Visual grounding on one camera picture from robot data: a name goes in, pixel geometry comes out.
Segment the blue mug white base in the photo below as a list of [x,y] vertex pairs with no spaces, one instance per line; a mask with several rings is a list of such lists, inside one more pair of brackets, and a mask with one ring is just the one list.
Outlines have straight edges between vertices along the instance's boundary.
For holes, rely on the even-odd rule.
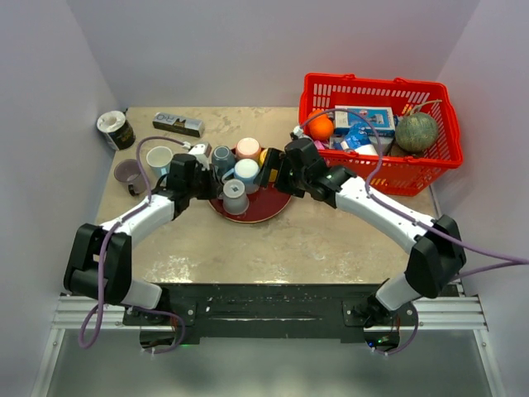
[[238,160],[235,165],[222,176],[222,183],[226,183],[231,179],[237,179],[245,185],[245,192],[247,194],[254,194],[260,188],[255,182],[255,178],[259,172],[260,167],[255,160]]

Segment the light blue faceted mug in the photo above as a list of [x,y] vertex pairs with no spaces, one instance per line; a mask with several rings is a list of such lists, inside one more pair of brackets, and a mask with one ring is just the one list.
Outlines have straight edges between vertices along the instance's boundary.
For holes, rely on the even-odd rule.
[[167,146],[157,146],[149,150],[146,155],[146,162],[155,176],[155,183],[169,173],[173,152]]

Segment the grey footed mug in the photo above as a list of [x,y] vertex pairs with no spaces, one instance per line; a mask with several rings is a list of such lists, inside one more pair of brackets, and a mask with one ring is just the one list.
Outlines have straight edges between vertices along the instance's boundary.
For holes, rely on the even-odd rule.
[[224,210],[234,216],[246,212],[250,202],[245,191],[245,185],[238,179],[230,179],[223,186],[218,197],[222,201]]

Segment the lilac mug black handle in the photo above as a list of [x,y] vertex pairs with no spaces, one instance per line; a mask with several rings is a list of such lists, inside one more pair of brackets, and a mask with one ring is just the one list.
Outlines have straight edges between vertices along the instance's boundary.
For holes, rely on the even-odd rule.
[[139,196],[146,191],[146,184],[136,160],[127,159],[121,161],[115,167],[113,174],[114,178],[124,186],[130,196]]

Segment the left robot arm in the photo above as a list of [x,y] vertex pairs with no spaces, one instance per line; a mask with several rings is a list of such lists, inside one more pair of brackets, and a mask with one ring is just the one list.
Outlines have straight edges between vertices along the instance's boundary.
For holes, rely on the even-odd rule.
[[142,307],[151,323],[165,323],[171,304],[161,298],[159,285],[132,277],[133,249],[181,215],[191,200],[214,199],[219,186],[208,160],[175,155],[165,185],[158,185],[150,197],[109,222],[79,227],[64,273],[65,289],[105,304]]

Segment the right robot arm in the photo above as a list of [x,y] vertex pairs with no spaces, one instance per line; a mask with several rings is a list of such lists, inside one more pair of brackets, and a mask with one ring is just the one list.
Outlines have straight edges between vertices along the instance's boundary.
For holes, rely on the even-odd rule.
[[255,182],[265,185],[277,171],[274,187],[295,197],[304,194],[332,208],[351,213],[396,242],[408,255],[406,270],[384,282],[359,314],[379,325],[388,324],[404,304],[434,299],[466,262],[454,219],[433,219],[403,206],[342,165],[329,166],[307,138],[271,148]]

